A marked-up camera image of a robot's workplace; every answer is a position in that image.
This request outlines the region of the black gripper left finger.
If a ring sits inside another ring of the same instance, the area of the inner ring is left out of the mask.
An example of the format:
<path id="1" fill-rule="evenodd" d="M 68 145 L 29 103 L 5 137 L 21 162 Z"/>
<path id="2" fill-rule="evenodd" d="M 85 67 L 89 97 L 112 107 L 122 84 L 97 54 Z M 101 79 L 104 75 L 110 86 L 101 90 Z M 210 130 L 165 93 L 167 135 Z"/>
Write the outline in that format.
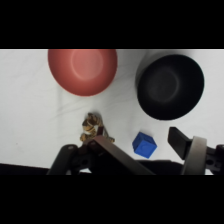
<path id="1" fill-rule="evenodd" d="M 81 147 L 63 146 L 54 160 L 48 175 L 79 175 L 89 169 L 93 174 L 153 175 L 153 172 L 134 160 L 103 136 L 85 141 Z"/>

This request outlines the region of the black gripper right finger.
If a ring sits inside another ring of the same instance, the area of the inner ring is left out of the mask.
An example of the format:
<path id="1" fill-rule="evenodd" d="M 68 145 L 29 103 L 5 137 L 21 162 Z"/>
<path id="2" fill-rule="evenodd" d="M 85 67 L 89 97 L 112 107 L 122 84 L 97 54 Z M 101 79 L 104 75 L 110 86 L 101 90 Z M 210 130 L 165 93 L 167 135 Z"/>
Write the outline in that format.
<path id="1" fill-rule="evenodd" d="M 224 175 L 224 144 L 211 148 L 205 138 L 189 139 L 176 127 L 169 128 L 167 141 L 184 161 L 182 175 L 203 175 L 206 169 L 214 175 Z"/>

